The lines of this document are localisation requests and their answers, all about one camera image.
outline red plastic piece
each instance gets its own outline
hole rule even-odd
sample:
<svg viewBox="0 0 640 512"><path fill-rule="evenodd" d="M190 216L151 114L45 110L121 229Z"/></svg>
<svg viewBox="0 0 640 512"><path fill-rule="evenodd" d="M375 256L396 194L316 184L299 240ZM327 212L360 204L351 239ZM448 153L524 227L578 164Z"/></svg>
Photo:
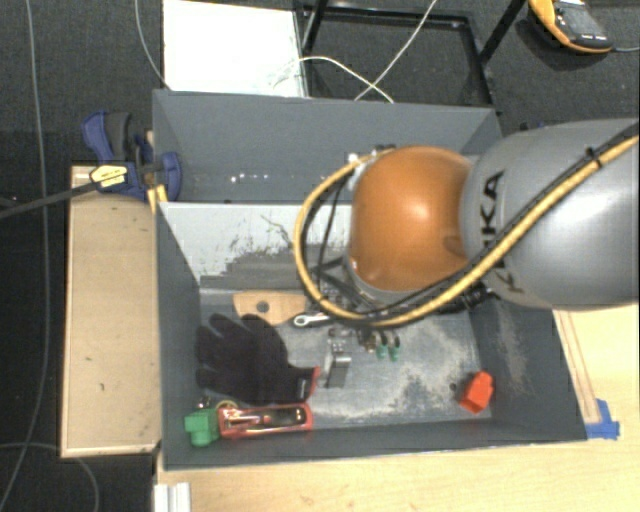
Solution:
<svg viewBox="0 0 640 512"><path fill-rule="evenodd" d="M489 405L491 395L493 377L485 371L480 371L473 376L458 403L473 414L478 414Z"/></svg>

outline blue tape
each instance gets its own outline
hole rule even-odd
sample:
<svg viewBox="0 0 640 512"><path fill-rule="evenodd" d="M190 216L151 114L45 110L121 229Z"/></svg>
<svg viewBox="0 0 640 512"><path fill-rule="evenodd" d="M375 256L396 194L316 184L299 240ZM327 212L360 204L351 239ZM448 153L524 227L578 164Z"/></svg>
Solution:
<svg viewBox="0 0 640 512"><path fill-rule="evenodd" d="M602 420L600 423L585 425L587 437L589 439L612 439L616 441L620 436L620 422L611 419L611 413L606 401L596 398L596 402Z"/></svg>

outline wooden board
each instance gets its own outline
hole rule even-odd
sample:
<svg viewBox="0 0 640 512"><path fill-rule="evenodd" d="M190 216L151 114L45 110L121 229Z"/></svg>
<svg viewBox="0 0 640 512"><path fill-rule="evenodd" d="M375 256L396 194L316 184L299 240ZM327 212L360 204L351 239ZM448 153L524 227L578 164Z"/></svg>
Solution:
<svg viewBox="0 0 640 512"><path fill-rule="evenodd" d="M72 185L88 170L74 168ZM160 440L153 232L135 199L93 192L71 202L63 457L150 452Z"/></svg>

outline black metal stand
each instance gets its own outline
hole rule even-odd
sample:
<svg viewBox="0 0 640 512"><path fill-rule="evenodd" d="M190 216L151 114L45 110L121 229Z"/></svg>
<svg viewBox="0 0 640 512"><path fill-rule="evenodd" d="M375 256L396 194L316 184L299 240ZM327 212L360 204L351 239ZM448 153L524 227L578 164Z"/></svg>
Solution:
<svg viewBox="0 0 640 512"><path fill-rule="evenodd" d="M444 23L455 27L457 30L467 32L464 34L466 37L463 37L463 41L465 51L469 57L469 82L475 81L477 83L480 96L486 104L494 104L494 101L489 87L489 82L486 77L485 65L489 62L502 42L502 39L511 28L511 25L515 21L525 2L526 0L511 1L482 50L478 50L471 30L471 22L468 16L464 14L435 12L430 15L427 23L425 23L425 28ZM385 10L380 8L363 8L345 2L341 2L340 5L336 6L329 6L328 4L329 0L316 0L313 6L302 6L305 16L309 18L301 42L303 56L311 54L318 31L320 30L320 25L326 16L331 16L334 19L343 19L345 17L367 17L371 20L379 18L419 20L424 15L424 11L418 11L416 9Z"/></svg>
<svg viewBox="0 0 640 512"><path fill-rule="evenodd" d="M493 57L493 54L498 49L498 46L500 46L504 36L511 28L511 25L513 25L513 22L526 1L527 0L511 0L511 3L507 6L502 18L498 21L498 24L493 29L493 32L485 43L484 48L482 48L482 51L480 52L480 63L483 66L489 62L491 57Z"/></svg>

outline gray bin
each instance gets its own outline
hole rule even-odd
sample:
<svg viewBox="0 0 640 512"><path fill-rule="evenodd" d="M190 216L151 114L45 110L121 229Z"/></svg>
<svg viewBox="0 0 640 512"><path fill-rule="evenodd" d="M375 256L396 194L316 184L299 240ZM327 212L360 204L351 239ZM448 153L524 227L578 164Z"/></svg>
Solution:
<svg viewBox="0 0 640 512"><path fill-rule="evenodd" d="M180 202L161 204L157 215L166 469L586 439L551 312L490 300L398 330L395 364L351 347L345 387L319 388L309 401L312 432L192 447L183 418L203 396L195 330L212 312L234 316L237 291L299 291L288 239L313 185L346 154L375 144L428 143L473 157L500 132L490 109L166 91L154 95L154 132L157 152L177 151L185 172ZM241 174L247 181L238 184ZM348 218L347 198L333 227L335 253ZM320 236L312 229L311 243ZM293 364L322 366L326 327L279 330ZM456 398L480 369L496 390L490 407L473 415Z"/></svg>

